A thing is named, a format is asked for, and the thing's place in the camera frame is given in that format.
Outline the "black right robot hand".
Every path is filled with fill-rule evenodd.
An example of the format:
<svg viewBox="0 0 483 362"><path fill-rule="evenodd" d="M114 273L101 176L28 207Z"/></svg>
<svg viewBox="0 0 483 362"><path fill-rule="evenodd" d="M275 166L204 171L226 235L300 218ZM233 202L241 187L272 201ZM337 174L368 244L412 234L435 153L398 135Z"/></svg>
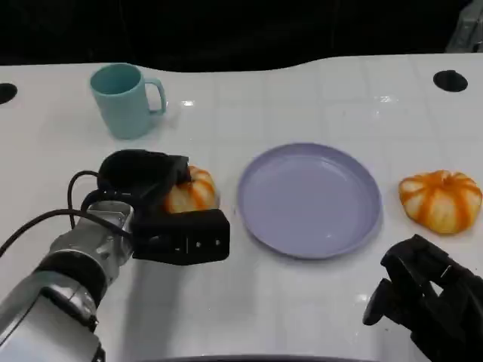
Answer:
<svg viewBox="0 0 483 362"><path fill-rule="evenodd" d="M388 276L363 323L386 317L411 332L431 361L482 359L482 279L420 235L393 245L381 259Z"/></svg>

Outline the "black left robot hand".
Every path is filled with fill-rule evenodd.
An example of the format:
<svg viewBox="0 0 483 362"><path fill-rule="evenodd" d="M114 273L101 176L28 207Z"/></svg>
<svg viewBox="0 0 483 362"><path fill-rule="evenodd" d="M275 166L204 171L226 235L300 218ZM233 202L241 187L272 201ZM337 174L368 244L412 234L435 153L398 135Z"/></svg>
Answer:
<svg viewBox="0 0 483 362"><path fill-rule="evenodd" d="M154 216L164 213L162 204L173 187L190 181L186 156L125 149L100 165L97 199L124 202L142 216Z"/></svg>

